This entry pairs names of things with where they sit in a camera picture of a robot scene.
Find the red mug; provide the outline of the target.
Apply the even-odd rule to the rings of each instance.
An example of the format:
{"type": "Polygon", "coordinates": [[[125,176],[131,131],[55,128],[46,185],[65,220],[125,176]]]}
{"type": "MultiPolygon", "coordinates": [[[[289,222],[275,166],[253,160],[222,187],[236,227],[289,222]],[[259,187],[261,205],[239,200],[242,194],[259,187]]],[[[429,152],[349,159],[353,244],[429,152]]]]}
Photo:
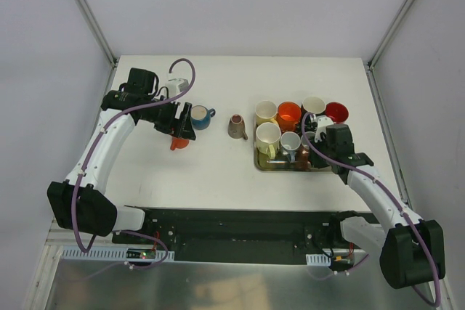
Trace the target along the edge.
{"type": "Polygon", "coordinates": [[[339,102],[329,102],[325,108],[325,115],[334,123],[345,123],[349,117],[349,111],[339,102]]]}

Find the pink mug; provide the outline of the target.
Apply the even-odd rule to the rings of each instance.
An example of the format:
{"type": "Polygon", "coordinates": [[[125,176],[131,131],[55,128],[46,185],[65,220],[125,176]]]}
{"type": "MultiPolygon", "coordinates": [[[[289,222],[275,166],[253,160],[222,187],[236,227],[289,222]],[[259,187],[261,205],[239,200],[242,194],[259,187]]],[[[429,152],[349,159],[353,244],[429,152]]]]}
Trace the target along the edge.
{"type": "MultiPolygon", "coordinates": [[[[313,131],[306,131],[305,135],[310,141],[313,141],[315,139],[315,132],[313,131]]],[[[301,136],[301,144],[299,147],[299,150],[296,155],[296,162],[301,168],[308,168],[309,164],[309,156],[310,156],[310,147],[305,140],[304,135],[301,136]]]]}

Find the dark green mug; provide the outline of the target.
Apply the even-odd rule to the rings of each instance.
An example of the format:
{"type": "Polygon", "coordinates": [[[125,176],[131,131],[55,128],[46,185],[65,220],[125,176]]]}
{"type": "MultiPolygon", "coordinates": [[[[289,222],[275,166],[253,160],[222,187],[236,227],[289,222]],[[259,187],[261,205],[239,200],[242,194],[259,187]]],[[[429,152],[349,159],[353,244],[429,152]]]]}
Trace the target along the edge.
{"type": "Polygon", "coordinates": [[[311,113],[313,115],[324,113],[326,110],[326,103],[319,97],[308,96],[302,100],[301,111],[302,115],[311,113]]]}

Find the grey-blue mug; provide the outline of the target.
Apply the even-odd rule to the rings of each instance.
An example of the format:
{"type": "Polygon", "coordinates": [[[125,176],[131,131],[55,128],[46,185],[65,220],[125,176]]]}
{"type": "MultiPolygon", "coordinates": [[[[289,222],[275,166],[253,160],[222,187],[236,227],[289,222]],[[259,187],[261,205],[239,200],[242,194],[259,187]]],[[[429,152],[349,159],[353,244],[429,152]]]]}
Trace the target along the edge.
{"type": "Polygon", "coordinates": [[[296,154],[300,148],[300,136],[292,131],[284,132],[280,138],[280,150],[287,157],[290,163],[296,159],[296,154]]]}

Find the brown striped mug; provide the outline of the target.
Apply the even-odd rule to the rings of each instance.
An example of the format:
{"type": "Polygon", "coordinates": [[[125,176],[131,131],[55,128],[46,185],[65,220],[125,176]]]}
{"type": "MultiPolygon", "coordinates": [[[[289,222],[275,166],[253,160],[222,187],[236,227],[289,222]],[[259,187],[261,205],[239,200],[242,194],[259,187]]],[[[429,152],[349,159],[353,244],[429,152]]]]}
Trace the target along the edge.
{"type": "Polygon", "coordinates": [[[241,115],[234,114],[230,118],[227,133],[233,139],[248,139],[246,134],[245,121],[241,115]]]}

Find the bright orange mug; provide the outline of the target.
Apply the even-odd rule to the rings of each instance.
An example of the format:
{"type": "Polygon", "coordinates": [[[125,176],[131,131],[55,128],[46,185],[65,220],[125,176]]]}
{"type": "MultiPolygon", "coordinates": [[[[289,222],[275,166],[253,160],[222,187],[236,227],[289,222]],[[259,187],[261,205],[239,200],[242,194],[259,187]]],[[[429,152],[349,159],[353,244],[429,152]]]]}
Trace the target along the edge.
{"type": "Polygon", "coordinates": [[[302,111],[294,102],[283,102],[278,106],[277,122],[282,132],[295,131],[301,120],[302,111]]]}

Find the pale yellow-green mug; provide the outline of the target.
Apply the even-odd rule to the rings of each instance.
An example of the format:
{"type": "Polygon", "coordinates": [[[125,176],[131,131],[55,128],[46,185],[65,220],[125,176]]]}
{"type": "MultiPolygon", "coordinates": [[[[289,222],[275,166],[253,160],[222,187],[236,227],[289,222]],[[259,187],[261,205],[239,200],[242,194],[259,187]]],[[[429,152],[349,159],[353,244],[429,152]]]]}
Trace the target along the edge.
{"type": "Polygon", "coordinates": [[[280,144],[281,131],[278,125],[265,122],[256,128],[256,147],[258,151],[274,160],[280,144]]]}

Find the yellow mug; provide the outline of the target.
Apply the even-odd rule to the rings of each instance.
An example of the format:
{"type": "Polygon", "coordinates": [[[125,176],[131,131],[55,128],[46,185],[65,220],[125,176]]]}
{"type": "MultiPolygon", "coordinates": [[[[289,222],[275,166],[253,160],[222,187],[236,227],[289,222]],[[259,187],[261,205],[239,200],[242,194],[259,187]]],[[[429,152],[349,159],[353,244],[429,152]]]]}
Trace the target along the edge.
{"type": "Polygon", "coordinates": [[[255,122],[257,126],[263,123],[270,122],[278,125],[276,121],[276,115],[278,113],[278,107],[274,102],[269,100],[261,101],[256,104],[255,107],[255,122]]]}

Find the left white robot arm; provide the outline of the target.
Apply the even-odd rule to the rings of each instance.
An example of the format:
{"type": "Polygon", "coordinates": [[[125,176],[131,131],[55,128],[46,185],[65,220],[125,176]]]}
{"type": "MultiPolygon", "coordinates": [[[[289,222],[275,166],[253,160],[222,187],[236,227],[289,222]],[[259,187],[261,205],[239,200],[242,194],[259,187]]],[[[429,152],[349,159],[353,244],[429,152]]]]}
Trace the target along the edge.
{"type": "Polygon", "coordinates": [[[153,237],[153,225],[141,208],[117,206],[105,196],[110,172],[126,141],[140,121],[163,134],[195,140],[190,120],[192,105],[177,98],[156,98],[158,76],[132,68],[127,82],[102,100],[97,126],[83,155],[62,182],[52,182],[47,197],[59,227],[100,237],[128,230],[136,243],[153,237]]]}

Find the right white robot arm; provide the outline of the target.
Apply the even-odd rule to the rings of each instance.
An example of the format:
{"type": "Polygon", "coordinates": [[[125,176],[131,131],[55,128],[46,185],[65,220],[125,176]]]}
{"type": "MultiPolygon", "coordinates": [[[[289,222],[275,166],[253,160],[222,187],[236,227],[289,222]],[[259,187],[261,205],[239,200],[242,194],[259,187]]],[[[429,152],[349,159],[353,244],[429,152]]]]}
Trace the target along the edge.
{"type": "Polygon", "coordinates": [[[435,220],[425,220],[394,196],[382,182],[373,161],[356,153],[349,126],[325,128],[319,140],[305,139],[312,155],[324,160],[332,171],[370,208],[379,228],[359,216],[342,219],[327,229],[328,242],[343,248],[353,242],[379,260],[381,273],[394,289],[414,287],[445,276],[444,234],[435,220]]]}

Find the blue ribbed mug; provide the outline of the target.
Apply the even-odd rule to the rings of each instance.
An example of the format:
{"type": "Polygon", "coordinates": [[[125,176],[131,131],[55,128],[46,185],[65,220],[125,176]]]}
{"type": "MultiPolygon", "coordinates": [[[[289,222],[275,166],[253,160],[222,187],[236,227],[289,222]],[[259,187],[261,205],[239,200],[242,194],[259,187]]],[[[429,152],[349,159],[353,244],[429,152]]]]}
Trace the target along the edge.
{"type": "Polygon", "coordinates": [[[203,105],[193,106],[190,111],[190,120],[192,126],[196,130],[207,129],[211,123],[211,119],[216,115],[214,108],[208,109],[203,105]]]}

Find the small orange cup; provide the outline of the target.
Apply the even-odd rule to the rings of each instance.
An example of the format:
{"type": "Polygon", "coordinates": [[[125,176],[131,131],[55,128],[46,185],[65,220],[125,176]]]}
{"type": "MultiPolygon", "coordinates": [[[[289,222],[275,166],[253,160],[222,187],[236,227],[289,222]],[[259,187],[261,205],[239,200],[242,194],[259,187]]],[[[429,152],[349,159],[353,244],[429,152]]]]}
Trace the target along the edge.
{"type": "Polygon", "coordinates": [[[178,150],[178,149],[184,149],[184,148],[186,148],[186,146],[189,145],[189,143],[190,143],[189,139],[172,137],[171,138],[170,150],[175,151],[175,150],[178,150]]]}

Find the steel baking tray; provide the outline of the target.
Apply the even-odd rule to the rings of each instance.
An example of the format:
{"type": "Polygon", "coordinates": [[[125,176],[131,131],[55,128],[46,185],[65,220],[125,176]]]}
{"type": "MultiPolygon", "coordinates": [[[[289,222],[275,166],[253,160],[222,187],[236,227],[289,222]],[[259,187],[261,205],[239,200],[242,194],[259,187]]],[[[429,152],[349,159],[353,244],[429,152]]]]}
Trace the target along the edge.
{"type": "MultiPolygon", "coordinates": [[[[305,140],[307,141],[308,145],[310,145],[310,140],[307,138],[305,135],[306,131],[316,131],[317,128],[317,117],[322,116],[322,115],[310,115],[304,123],[299,123],[296,127],[296,130],[293,131],[297,133],[300,138],[302,135],[304,135],[305,140]]],[[[333,125],[328,126],[326,128],[327,131],[327,136],[325,140],[327,142],[330,142],[334,138],[337,139],[343,139],[345,141],[345,153],[342,155],[341,161],[343,159],[347,159],[349,156],[349,151],[354,150],[354,145],[353,145],[353,138],[352,134],[350,132],[350,129],[348,128],[347,125],[345,124],[337,124],[333,122],[333,125]]],[[[280,150],[280,144],[279,144],[279,150],[278,153],[275,157],[274,160],[269,159],[266,155],[261,154],[257,147],[256,147],[256,136],[254,133],[254,163],[257,169],[260,171],[287,171],[287,172],[321,172],[321,173],[329,173],[331,172],[331,167],[325,167],[325,168],[315,168],[312,166],[310,162],[310,157],[309,157],[309,164],[308,168],[304,169],[301,168],[297,162],[296,159],[293,163],[290,163],[289,160],[287,159],[286,156],[284,156],[280,150]]]]}

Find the right aluminium frame post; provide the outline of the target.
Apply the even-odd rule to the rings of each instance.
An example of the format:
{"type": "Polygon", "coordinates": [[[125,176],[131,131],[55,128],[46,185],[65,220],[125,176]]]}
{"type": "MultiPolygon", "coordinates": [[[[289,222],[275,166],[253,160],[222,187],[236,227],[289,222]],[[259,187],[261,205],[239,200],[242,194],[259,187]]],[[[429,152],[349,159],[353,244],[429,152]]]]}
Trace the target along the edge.
{"type": "Polygon", "coordinates": [[[376,47],[375,52],[373,53],[372,57],[367,61],[366,66],[367,68],[372,71],[378,61],[381,59],[382,55],[388,48],[391,41],[394,39],[396,33],[399,31],[400,26],[402,25],[403,21],[409,15],[413,5],[416,3],[417,0],[404,0],[400,5],[400,8],[396,12],[396,15],[392,19],[387,31],[383,35],[379,45],[376,47]]]}

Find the left aluminium frame post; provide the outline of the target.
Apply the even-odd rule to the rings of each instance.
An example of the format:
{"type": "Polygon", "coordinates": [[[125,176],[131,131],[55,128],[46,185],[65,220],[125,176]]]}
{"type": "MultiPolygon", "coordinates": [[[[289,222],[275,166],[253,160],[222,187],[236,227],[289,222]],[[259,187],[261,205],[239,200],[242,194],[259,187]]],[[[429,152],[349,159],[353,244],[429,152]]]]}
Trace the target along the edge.
{"type": "Polygon", "coordinates": [[[97,41],[98,46],[101,48],[103,54],[106,57],[106,60],[109,62],[110,66],[113,68],[118,62],[118,58],[115,56],[113,50],[110,48],[110,44],[103,33],[100,24],[97,21],[97,18],[92,11],[92,8],[89,5],[87,0],[74,0],[83,19],[88,25],[92,35],[97,41]]]}

